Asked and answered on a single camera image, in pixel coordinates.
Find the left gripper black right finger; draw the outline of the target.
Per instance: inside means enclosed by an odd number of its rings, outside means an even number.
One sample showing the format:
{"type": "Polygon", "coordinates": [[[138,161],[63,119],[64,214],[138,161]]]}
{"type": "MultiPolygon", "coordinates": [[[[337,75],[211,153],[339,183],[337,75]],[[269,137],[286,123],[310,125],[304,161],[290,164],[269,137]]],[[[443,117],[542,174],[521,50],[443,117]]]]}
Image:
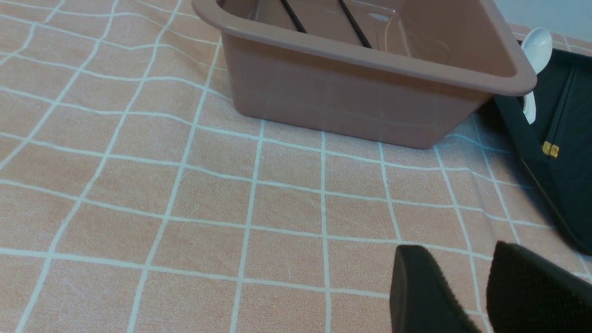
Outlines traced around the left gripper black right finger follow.
{"type": "Polygon", "coordinates": [[[589,333],[592,287],[521,245],[499,241],[487,314],[495,333],[589,333]]]}

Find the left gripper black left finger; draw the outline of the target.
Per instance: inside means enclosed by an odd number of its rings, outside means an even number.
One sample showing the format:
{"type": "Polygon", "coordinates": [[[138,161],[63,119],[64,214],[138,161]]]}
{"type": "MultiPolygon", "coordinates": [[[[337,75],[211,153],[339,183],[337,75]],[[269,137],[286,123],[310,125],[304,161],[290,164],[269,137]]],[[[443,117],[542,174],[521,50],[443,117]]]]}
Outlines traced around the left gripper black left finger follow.
{"type": "Polygon", "coordinates": [[[420,245],[395,251],[389,296],[394,333],[480,333],[436,260],[420,245]]]}

